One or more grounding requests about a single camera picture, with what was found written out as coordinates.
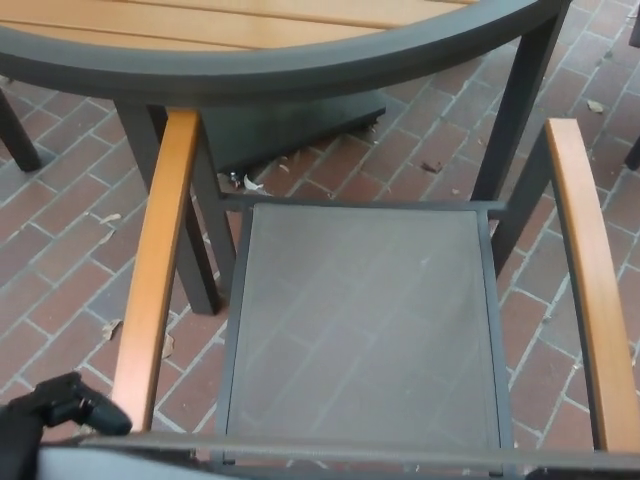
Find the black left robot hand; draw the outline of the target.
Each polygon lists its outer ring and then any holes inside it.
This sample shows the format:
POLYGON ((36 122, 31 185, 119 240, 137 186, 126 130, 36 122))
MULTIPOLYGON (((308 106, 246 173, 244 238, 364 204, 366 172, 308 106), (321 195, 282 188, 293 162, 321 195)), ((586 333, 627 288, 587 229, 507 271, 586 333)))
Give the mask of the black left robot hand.
POLYGON ((110 436, 132 429, 129 416, 80 373, 51 378, 1 407, 1 477, 34 479, 44 430, 69 421, 110 436))

